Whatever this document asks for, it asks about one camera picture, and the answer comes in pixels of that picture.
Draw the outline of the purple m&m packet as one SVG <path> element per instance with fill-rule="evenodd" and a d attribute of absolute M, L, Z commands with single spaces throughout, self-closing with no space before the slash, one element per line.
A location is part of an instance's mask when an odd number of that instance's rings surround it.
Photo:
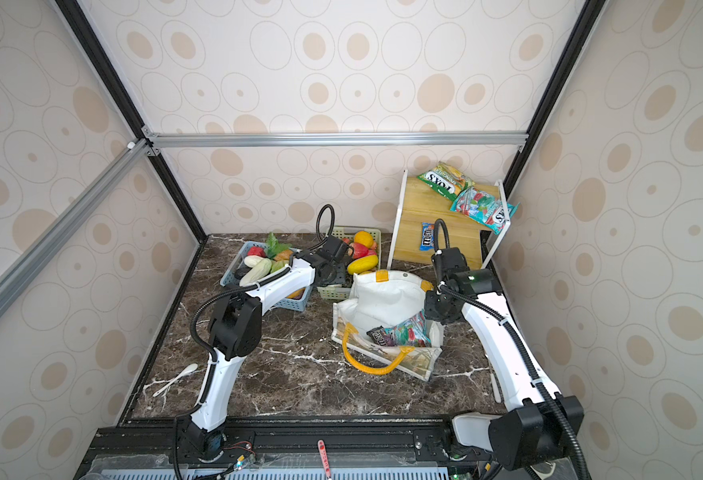
<path fill-rule="evenodd" d="M 393 330 L 391 330 L 391 328 L 379 326 L 369 330 L 367 336 L 371 338 L 373 343 L 381 347 L 397 346 L 397 341 L 395 341 L 395 337 L 393 337 Z"/>

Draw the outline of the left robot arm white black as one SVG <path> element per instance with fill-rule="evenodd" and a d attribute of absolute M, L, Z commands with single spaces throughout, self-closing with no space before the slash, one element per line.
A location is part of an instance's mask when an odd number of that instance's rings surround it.
<path fill-rule="evenodd" d="M 286 267 L 244 286 L 227 286 L 206 300 L 189 323 L 189 332 L 208 354 L 206 375 L 194 407 L 174 418 L 172 461 L 180 467 L 180 446 L 187 440 L 201 457 L 224 450 L 223 425 L 234 384 L 246 357 L 262 340 L 263 315 L 290 294 L 301 289 L 326 286 L 344 263 L 349 246 L 333 236 L 336 212 L 331 204 L 320 209 L 331 215 L 328 232 L 317 230 L 318 243 L 289 259 Z"/>

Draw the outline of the brown potato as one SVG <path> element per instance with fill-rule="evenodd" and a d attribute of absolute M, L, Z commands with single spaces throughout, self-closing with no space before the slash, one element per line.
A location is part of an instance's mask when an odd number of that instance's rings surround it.
<path fill-rule="evenodd" d="M 274 257 L 275 262 L 289 261 L 293 256 L 294 252 L 291 249 L 283 250 Z"/>

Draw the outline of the green leaf vegetable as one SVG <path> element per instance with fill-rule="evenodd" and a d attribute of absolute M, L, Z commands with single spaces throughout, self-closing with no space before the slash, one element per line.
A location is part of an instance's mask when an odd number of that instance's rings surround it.
<path fill-rule="evenodd" d="M 265 246 L 266 255 L 271 259 L 275 259 L 280 254 L 282 254 L 284 251 L 290 252 L 291 245 L 287 244 L 287 243 L 279 242 L 279 239 L 277 238 L 277 236 L 275 236 L 275 234 L 273 234 L 273 233 L 270 233 L 267 238 L 266 246 Z"/>

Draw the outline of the left diagonal aluminium bar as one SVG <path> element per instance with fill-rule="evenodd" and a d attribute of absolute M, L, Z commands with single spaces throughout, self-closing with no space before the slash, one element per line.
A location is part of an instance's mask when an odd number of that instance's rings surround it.
<path fill-rule="evenodd" d="M 0 319 L 62 247 L 77 233 L 113 188 L 149 154 L 149 142 L 136 139 L 0 277 Z"/>

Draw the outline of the orange mango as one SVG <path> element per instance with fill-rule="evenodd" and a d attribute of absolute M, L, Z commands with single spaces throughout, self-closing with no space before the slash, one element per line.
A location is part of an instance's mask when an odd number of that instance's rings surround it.
<path fill-rule="evenodd" d="M 305 293 L 305 288 L 299 289 L 288 296 L 289 299 L 300 299 Z"/>

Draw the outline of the white plastic spoon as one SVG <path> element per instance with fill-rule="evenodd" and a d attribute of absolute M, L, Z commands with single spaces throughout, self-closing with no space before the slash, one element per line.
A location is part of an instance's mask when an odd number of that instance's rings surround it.
<path fill-rule="evenodd" d="M 153 396 L 158 397 L 160 395 L 164 395 L 173 385 L 175 385 L 178 381 L 181 379 L 190 376 L 197 372 L 199 369 L 199 364 L 197 363 L 192 363 L 188 366 L 186 366 L 179 374 L 177 374 L 175 377 L 173 377 L 171 380 L 169 380 L 163 387 L 161 387 L 158 391 L 156 391 Z"/>

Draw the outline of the orange fruit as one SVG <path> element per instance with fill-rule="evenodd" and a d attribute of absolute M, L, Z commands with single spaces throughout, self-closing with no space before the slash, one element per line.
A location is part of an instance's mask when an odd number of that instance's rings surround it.
<path fill-rule="evenodd" d="M 373 235 L 371 233 L 363 230 L 359 231 L 353 236 L 353 242 L 365 246 L 367 249 L 371 249 L 375 240 L 373 240 Z"/>

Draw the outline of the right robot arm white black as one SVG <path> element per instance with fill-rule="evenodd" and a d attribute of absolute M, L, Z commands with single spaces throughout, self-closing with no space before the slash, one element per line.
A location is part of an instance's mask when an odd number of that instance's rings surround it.
<path fill-rule="evenodd" d="M 437 283 L 425 296 L 427 319 L 447 324 L 463 320 L 473 328 L 495 371 L 507 411 L 477 412 L 453 418 L 453 434 L 463 448 L 491 456 L 493 470 L 525 469 L 569 459 L 575 476 L 591 476 L 577 434 L 585 411 L 575 396 L 565 396 L 545 374 L 519 333 L 499 279 L 489 269 L 469 268 L 465 255 L 449 242 L 445 221 L 433 224 Z"/>

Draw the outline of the small wooden side table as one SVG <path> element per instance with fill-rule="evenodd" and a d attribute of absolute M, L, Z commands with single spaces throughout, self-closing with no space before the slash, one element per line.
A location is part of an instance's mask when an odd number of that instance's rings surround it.
<path fill-rule="evenodd" d="M 493 254 L 511 228 L 510 219 L 501 233 L 495 234 L 485 225 L 451 211 L 449 199 L 404 171 L 387 268 L 392 268 L 395 260 L 423 265 L 431 262 L 433 250 L 419 250 L 423 222 L 435 224 L 433 241 L 439 242 L 441 247 L 459 248 L 473 268 L 486 268 L 491 263 Z"/>

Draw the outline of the white grocery bag yellow handles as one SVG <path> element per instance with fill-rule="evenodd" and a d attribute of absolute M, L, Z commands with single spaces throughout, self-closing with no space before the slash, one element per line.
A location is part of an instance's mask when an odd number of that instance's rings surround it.
<path fill-rule="evenodd" d="M 384 376 L 399 370 L 429 380 L 443 347 L 441 324 L 427 320 L 431 347 L 422 348 L 381 347 L 367 332 L 379 326 L 395 327 L 419 312 L 425 315 L 425 294 L 431 290 L 431 282 L 403 271 L 355 276 L 350 297 L 334 305 L 332 340 L 342 346 L 347 362 L 363 373 Z"/>

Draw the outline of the blue m&m packet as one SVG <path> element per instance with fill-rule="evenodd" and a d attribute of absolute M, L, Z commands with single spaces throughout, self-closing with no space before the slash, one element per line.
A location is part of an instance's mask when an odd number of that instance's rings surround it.
<path fill-rule="evenodd" d="M 433 238 L 435 238 L 435 224 L 423 222 L 421 224 L 421 240 L 419 240 L 419 250 L 433 250 Z"/>

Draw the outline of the green candy bag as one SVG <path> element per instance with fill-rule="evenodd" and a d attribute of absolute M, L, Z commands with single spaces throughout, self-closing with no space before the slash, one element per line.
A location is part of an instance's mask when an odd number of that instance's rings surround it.
<path fill-rule="evenodd" d="M 467 188 L 475 185 L 461 170 L 445 162 L 439 162 L 434 168 L 417 176 L 417 179 L 451 201 L 455 201 Z"/>

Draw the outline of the white radish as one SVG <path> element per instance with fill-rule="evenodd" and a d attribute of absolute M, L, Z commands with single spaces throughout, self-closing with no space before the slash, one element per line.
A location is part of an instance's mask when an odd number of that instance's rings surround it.
<path fill-rule="evenodd" d="M 257 284 L 271 273 L 272 264 L 271 259 L 260 257 L 258 262 L 254 263 L 251 270 L 240 280 L 240 286 L 247 287 Z"/>

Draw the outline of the red apple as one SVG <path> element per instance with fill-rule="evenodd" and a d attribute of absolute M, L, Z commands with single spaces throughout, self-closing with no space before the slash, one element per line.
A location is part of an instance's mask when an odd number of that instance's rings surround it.
<path fill-rule="evenodd" d="M 353 260 L 357 260 L 359 258 L 364 258 L 365 256 L 369 255 L 369 248 L 367 246 L 353 242 L 351 244 L 351 256 L 353 256 Z"/>

